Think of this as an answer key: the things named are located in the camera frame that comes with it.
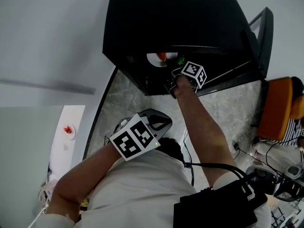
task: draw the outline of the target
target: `marble floor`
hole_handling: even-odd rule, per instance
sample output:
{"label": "marble floor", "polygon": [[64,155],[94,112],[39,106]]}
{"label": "marble floor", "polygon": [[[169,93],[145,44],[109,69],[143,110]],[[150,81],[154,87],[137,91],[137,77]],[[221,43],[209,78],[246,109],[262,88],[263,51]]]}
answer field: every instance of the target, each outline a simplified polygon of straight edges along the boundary
{"label": "marble floor", "polygon": [[[233,149],[234,142],[238,142],[242,150],[248,151],[256,135],[256,128],[250,125],[255,124],[261,114],[263,104],[261,94],[261,83],[257,81],[200,97],[200,101],[224,132],[233,157],[237,155]],[[97,120],[87,156],[103,146],[105,136],[113,133],[122,118],[131,117],[134,113],[147,108],[164,112],[172,119],[173,126],[165,136],[174,138],[178,142],[183,138],[186,127],[177,101],[170,95],[145,96],[118,71]],[[195,156],[193,147],[190,147],[192,148],[190,152]],[[252,158],[243,153],[236,158],[236,163],[241,169],[245,169],[251,162]],[[196,179],[196,183],[206,183],[203,180],[204,176],[202,175],[202,178],[200,176]]]}

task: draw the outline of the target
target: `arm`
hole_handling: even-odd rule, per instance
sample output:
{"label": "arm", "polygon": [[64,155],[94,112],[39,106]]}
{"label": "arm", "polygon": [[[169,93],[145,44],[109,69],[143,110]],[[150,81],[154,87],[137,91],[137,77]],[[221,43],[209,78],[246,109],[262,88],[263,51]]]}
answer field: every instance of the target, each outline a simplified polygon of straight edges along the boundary
{"label": "arm", "polygon": [[71,169],[58,181],[47,214],[68,214],[77,222],[81,202],[120,157],[109,143]]}
{"label": "arm", "polygon": [[[195,95],[185,76],[177,79],[174,94],[200,162],[235,166],[222,130]],[[227,172],[223,169],[210,168],[203,168],[203,171],[210,186],[213,186],[214,182]]]}

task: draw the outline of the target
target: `wrist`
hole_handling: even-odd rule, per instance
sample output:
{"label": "wrist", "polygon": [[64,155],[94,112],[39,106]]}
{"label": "wrist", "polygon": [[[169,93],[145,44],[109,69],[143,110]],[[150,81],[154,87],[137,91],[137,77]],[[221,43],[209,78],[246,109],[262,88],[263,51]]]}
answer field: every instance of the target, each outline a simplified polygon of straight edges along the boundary
{"label": "wrist", "polygon": [[174,92],[176,98],[184,98],[187,96],[196,95],[191,87],[186,87],[182,89],[178,89]]}
{"label": "wrist", "polygon": [[111,142],[109,142],[106,146],[104,146],[104,148],[105,151],[107,152],[107,155],[113,160],[117,161],[118,159],[121,158],[120,153]]}

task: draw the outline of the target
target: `white cable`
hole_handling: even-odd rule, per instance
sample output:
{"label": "white cable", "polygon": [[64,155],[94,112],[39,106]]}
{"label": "white cable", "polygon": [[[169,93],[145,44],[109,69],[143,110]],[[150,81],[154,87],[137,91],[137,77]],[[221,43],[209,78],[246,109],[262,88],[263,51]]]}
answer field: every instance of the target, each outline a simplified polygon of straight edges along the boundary
{"label": "white cable", "polygon": [[182,73],[179,73],[179,74],[174,75],[173,72],[176,71],[176,70],[179,70],[179,69],[181,69],[181,68],[183,68],[183,67],[184,67],[184,66],[174,69],[174,70],[171,72],[172,77],[175,78],[177,75],[182,75]]}
{"label": "white cable", "polygon": [[38,217],[42,214],[42,212],[45,210],[46,208],[43,208],[39,214],[37,215],[37,217],[34,219],[34,221],[28,226],[28,228],[31,228],[33,226],[33,224],[36,222],[36,220],[38,219]]}

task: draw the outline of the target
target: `red food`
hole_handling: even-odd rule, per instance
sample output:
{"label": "red food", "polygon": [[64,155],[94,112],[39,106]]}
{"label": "red food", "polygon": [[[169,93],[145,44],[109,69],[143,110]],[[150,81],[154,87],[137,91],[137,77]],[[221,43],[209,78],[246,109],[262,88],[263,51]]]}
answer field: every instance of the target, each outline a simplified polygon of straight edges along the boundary
{"label": "red food", "polygon": [[63,131],[65,131],[66,133],[68,134],[71,134],[72,133],[72,129],[69,127],[69,126],[66,126],[63,128]]}
{"label": "red food", "polygon": [[166,53],[156,53],[156,55],[161,61],[166,61],[167,59]]}

